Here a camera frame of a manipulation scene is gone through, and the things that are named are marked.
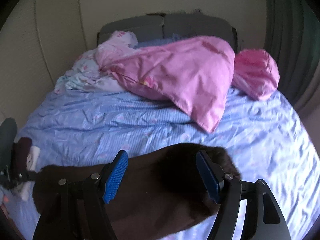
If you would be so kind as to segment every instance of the blue grip pad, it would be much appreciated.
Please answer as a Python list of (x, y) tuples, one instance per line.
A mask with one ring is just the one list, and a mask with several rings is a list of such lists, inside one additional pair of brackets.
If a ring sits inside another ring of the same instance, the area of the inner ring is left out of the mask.
[(116, 163), (112, 163), (114, 167), (106, 181), (105, 191), (102, 197), (105, 204), (108, 204), (110, 200), (115, 198), (124, 172), (128, 166), (128, 154), (125, 151), (120, 151), (118, 154), (121, 154), (121, 156)]
[(201, 152), (198, 152), (196, 154), (196, 166), (198, 168), (204, 186), (207, 189), (209, 197), (215, 203), (220, 203), (219, 182)]

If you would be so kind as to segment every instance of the mattress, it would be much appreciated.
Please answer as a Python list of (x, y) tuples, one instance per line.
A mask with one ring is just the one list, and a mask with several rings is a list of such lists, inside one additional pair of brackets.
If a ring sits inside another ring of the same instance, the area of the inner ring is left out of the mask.
[[(319, 157), (298, 115), (278, 91), (260, 102), (230, 88), (225, 113), (212, 134), (169, 101), (151, 101), (129, 92), (49, 93), (18, 135), (30, 137), (40, 147), (36, 171), (50, 164), (109, 163), (120, 149), (135, 157), (180, 142), (222, 146), (243, 180), (261, 178), (268, 183), (292, 240), (302, 239), (320, 214)], [(6, 194), (12, 219), (31, 240), (39, 219), (32, 192), (27, 202)], [(244, 211), (241, 201), (233, 239), (240, 239)], [(206, 239), (214, 219), (163, 239)]]

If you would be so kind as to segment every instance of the dark red cloth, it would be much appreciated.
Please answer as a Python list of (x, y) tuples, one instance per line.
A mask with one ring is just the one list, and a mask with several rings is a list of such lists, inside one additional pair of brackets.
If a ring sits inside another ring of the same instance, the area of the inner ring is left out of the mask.
[(19, 173), (24, 173), (27, 169), (27, 157), (30, 152), (32, 140), (27, 137), (21, 137), (20, 140), (13, 144), (13, 153), (11, 160), (11, 170), (14, 177)]
[[(201, 149), (225, 172), (240, 177), (220, 147), (181, 143), (129, 159), (116, 197), (105, 205), (119, 240), (159, 239), (190, 228), (218, 211), (196, 168), (196, 153)], [(38, 212), (54, 195), (59, 179), (80, 181), (102, 167), (43, 168), (33, 190)]]

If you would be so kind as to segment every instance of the curtain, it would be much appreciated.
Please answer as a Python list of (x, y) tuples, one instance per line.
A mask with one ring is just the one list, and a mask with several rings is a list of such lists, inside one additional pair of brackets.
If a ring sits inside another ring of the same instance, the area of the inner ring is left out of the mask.
[(320, 22), (305, 0), (266, 0), (265, 50), (280, 73), (279, 91), (300, 117), (320, 105)]

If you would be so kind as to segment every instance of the beige wall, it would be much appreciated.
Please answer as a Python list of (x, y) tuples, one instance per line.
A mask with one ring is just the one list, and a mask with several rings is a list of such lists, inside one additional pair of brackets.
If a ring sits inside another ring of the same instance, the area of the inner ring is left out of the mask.
[(0, 122), (22, 127), (84, 51), (79, 0), (20, 0), (0, 30)]
[(97, 32), (109, 22), (153, 12), (191, 12), (221, 17), (237, 28), (246, 48), (262, 48), (266, 32), (265, 0), (80, 0), (83, 27), (89, 49)]

